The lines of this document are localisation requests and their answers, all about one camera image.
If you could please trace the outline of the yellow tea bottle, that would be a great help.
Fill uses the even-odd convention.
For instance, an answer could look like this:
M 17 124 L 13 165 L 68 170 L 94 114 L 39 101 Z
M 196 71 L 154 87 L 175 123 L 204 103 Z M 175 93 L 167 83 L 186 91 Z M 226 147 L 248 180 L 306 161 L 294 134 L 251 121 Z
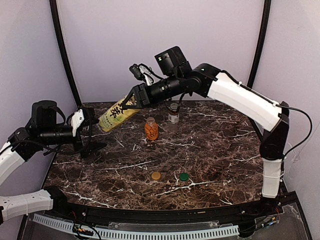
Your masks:
M 116 102 L 99 117 L 99 126 L 102 131 L 112 131 L 140 111 L 140 109 L 123 109 L 122 103 L 126 97 L 127 96 Z

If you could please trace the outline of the orange juice bottle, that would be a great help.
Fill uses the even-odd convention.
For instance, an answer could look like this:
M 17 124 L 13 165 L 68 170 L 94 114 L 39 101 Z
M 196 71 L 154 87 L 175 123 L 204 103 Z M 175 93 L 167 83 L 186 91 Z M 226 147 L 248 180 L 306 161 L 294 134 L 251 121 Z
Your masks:
M 148 117 L 144 126 L 146 138 L 150 141 L 158 139 L 159 131 L 156 120 L 153 117 Z

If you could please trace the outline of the brown drink bottle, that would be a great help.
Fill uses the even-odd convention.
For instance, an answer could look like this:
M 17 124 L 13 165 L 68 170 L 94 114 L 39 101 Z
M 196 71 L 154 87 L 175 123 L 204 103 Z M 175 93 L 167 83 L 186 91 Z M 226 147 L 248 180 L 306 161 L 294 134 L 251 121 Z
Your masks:
M 172 103 L 168 110 L 168 128 L 170 132 L 176 133 L 178 131 L 180 115 L 178 111 L 178 104 Z

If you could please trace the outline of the gold bottle cap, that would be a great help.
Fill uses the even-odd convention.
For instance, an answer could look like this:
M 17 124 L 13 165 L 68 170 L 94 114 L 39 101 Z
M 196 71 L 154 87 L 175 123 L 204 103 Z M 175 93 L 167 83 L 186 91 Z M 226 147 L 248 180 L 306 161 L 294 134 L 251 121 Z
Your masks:
M 154 181 L 159 181 L 161 179 L 161 173 L 160 172 L 153 172 L 151 174 L 151 178 Z

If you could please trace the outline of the green bottle cap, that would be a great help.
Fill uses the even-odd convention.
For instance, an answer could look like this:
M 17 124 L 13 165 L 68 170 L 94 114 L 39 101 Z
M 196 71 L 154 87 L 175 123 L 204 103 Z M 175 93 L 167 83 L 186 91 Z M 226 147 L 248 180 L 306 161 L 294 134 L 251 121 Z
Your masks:
M 179 180 L 182 182 L 186 182 L 189 180 L 189 174 L 186 172 L 182 172 L 179 174 Z

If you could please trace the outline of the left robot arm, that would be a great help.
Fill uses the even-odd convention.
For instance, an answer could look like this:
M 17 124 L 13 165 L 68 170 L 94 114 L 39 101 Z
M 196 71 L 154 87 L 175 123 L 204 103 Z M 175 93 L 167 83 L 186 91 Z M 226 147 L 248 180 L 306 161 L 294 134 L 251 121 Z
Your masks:
M 3 183 L 17 168 L 43 150 L 69 156 L 80 154 L 87 158 L 105 148 L 105 143 L 91 141 L 93 126 L 98 122 L 93 108 L 80 107 L 66 117 L 53 100 L 33 103 L 27 124 L 11 134 L 0 150 L 0 181 Z M 63 209 L 66 203 L 67 197 L 56 186 L 28 194 L 2 196 L 0 221 Z

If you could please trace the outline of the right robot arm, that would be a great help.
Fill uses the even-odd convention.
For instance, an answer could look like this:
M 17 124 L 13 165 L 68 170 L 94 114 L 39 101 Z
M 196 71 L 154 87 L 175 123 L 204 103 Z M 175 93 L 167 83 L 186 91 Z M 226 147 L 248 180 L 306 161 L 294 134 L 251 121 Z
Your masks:
M 134 86 L 121 103 L 123 110 L 145 109 L 175 96 L 196 93 L 224 103 L 263 128 L 259 153 L 263 160 L 261 196 L 275 199 L 279 195 L 284 174 L 285 151 L 290 128 L 290 111 L 296 109 L 286 102 L 271 100 L 237 81 L 226 70 L 208 63 L 192 68 L 179 46 L 155 55 L 162 73 L 158 82 L 149 81 L 141 65 L 133 64 L 129 70 L 141 84 Z

